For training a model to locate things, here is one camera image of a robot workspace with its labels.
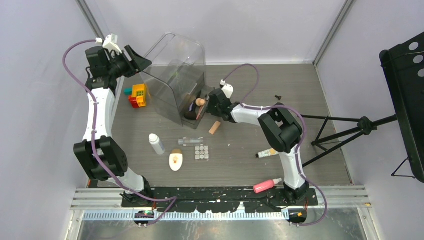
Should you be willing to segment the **pink makeup brush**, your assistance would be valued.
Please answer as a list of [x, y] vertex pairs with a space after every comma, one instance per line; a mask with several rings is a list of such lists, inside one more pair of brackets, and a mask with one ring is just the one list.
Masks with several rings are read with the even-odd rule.
[[204, 109], [205, 109], [205, 106], [204, 105], [199, 108], [199, 111], [198, 111], [197, 116], [196, 116], [196, 120], [199, 120], [199, 118], [201, 117], [202, 112], [204, 111]]

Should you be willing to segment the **beige makeup sponge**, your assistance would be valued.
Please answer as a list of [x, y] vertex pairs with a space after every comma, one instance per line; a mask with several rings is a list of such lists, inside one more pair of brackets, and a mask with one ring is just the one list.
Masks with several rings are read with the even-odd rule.
[[205, 100], [205, 99], [203, 99], [203, 98], [197, 98], [197, 99], [195, 100], [195, 104], [196, 104], [198, 107], [202, 107], [202, 106], [204, 106], [204, 105], [206, 104], [206, 100]]

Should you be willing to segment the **clear pulled-out drawer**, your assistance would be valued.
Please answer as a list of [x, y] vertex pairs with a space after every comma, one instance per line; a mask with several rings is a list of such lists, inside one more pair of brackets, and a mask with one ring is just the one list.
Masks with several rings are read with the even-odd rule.
[[199, 127], [200, 122], [206, 112], [209, 98], [210, 97], [207, 94], [204, 96], [199, 96], [188, 106], [188, 109], [183, 113], [183, 126], [194, 130]]

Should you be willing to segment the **clear acrylic drawer organizer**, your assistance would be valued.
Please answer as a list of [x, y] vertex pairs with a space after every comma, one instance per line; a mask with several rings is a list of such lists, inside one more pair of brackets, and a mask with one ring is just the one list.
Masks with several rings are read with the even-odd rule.
[[165, 33], [145, 58], [152, 65], [140, 73], [155, 111], [183, 126], [189, 105], [206, 92], [204, 46], [193, 39]]

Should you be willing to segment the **purple eyelash curler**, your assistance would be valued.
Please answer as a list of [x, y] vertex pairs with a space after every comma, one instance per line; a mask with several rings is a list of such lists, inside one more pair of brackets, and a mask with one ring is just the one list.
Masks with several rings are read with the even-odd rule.
[[197, 107], [197, 105], [194, 102], [192, 102], [191, 105], [189, 106], [189, 109], [188, 110], [190, 112], [195, 112], [196, 111], [196, 107]]

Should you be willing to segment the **black fan makeup brush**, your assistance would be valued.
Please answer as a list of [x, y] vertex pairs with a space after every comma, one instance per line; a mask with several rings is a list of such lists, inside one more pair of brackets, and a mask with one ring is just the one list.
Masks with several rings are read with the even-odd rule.
[[197, 112], [190, 112], [190, 111], [188, 111], [188, 112], [186, 112], [185, 114], [184, 114], [184, 118], [185, 119], [187, 119], [187, 120], [189, 120], [189, 121], [197, 121], [196, 120], [196, 117], [197, 117]]

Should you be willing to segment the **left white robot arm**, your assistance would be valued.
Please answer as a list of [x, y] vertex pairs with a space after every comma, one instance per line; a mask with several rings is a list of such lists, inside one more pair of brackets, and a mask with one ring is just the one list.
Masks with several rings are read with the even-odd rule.
[[125, 200], [148, 207], [154, 199], [150, 184], [130, 169], [126, 153], [113, 139], [112, 121], [118, 79], [133, 77], [152, 62], [130, 45], [123, 51], [95, 46], [87, 49], [85, 55], [88, 77], [82, 87], [89, 110], [83, 139], [73, 146], [74, 155], [90, 180], [113, 183], [124, 189]]

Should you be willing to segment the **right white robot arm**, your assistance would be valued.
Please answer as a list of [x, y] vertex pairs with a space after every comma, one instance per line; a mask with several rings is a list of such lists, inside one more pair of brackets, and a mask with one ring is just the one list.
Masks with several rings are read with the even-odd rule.
[[306, 136], [306, 125], [295, 109], [282, 103], [272, 106], [232, 103], [219, 88], [208, 94], [206, 111], [225, 122], [261, 127], [270, 147], [280, 157], [283, 168], [283, 193], [287, 202], [299, 205], [305, 199], [310, 183], [304, 174], [300, 148]]

